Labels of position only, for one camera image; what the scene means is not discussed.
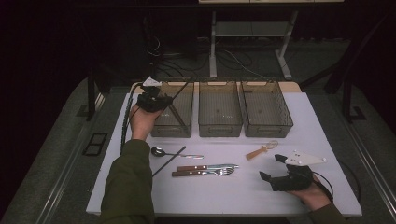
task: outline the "hand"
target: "hand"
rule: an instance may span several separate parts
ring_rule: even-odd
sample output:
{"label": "hand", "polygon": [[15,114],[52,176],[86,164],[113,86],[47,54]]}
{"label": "hand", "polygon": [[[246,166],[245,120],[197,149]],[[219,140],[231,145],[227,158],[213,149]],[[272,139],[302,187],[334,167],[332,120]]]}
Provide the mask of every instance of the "hand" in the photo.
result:
{"label": "hand", "polygon": [[[319,182],[319,179],[315,175],[314,180]],[[288,193],[300,198],[312,211],[331,203],[323,190],[315,183],[312,183],[308,189],[288,191]]]}
{"label": "hand", "polygon": [[132,139],[140,139],[146,141],[152,128],[154,127],[155,119],[161,115],[163,110],[157,112],[147,112],[146,110],[134,105],[129,114],[131,122]]}

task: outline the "desk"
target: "desk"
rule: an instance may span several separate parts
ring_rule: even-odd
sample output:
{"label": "desk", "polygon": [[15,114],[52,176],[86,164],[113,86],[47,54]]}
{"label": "desk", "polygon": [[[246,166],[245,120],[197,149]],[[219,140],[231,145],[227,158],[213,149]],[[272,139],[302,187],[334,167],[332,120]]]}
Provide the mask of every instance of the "desk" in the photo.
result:
{"label": "desk", "polygon": [[[87,212],[91,214],[100,214],[110,165],[120,155],[121,124],[128,97],[127,95],[120,110],[87,206]],[[275,161],[274,155],[289,156],[293,150],[325,157],[326,163],[311,165],[311,169],[324,175],[332,183],[334,203],[344,216],[361,216],[361,207],[347,183],[306,94],[297,92],[295,85],[294,92],[284,93],[294,126],[286,138],[277,139],[279,146],[276,149],[261,154],[252,161],[247,161],[245,155],[271,139],[247,138],[244,130],[238,138],[199,137],[196,113],[198,97],[198,94],[194,95],[191,138],[148,137],[148,143],[152,147],[162,147],[169,153],[176,153],[183,146],[187,146],[183,153],[205,155],[203,160],[175,158],[154,176],[152,198],[157,216],[292,217],[304,214],[307,210],[296,197],[285,192],[273,192],[271,186],[259,176],[259,171],[272,176],[286,175],[285,164]],[[152,171],[157,171],[169,159],[150,155]],[[240,168],[229,176],[171,176],[180,165],[214,163],[235,163]]]}

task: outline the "dark background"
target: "dark background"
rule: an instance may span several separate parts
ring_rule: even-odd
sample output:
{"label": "dark background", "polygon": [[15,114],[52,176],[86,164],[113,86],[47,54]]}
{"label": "dark background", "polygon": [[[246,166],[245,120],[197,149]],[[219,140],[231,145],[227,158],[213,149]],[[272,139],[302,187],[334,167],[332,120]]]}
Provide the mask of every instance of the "dark background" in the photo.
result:
{"label": "dark background", "polygon": [[[119,1],[134,4],[137,1]],[[293,37],[350,39],[356,51],[362,37],[389,14],[364,46],[350,73],[355,83],[396,132],[396,12],[392,1],[349,0],[340,7],[306,7],[300,11]],[[177,1],[162,1],[175,4]],[[149,75],[146,48],[152,35],[193,58],[196,36],[209,36],[210,10],[74,10],[72,2],[1,1],[0,154],[1,204],[4,214],[18,186],[70,93],[92,69],[100,91],[130,85]],[[267,17],[289,15],[277,8]],[[245,18],[236,10],[233,20]],[[254,16],[250,10],[249,17]],[[343,80],[344,74],[338,77]]]}

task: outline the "spoon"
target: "spoon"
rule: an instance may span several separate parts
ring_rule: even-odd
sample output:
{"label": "spoon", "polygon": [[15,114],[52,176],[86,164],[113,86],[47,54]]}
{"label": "spoon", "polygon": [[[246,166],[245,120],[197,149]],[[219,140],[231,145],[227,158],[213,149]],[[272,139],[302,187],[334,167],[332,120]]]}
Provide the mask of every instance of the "spoon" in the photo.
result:
{"label": "spoon", "polygon": [[[165,155],[168,156],[175,156],[176,154],[172,154],[172,153],[166,153],[162,148],[160,147],[152,147],[151,148],[151,154],[156,156],[156,157],[162,157]],[[203,159],[204,156],[200,156],[200,155],[183,155],[183,154],[178,154],[179,157],[185,157],[185,158],[193,158],[193,159]]]}
{"label": "spoon", "polygon": [[249,154],[246,155],[247,160],[250,161],[251,159],[255,158],[262,152],[267,152],[268,149],[272,149],[277,146],[277,141],[276,140],[271,140],[265,146],[262,146],[260,149],[257,149],[256,151],[252,151]]}

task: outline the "dark jacket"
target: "dark jacket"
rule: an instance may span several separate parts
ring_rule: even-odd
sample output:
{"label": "dark jacket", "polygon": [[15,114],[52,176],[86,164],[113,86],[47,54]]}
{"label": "dark jacket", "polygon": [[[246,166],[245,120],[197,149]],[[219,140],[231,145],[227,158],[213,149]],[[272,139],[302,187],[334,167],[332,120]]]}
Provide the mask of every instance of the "dark jacket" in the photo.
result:
{"label": "dark jacket", "polygon": [[[128,141],[122,155],[111,165],[99,223],[153,223],[155,216],[151,187],[149,144],[142,140]],[[347,223],[333,204],[311,212],[309,216],[316,224]]]}

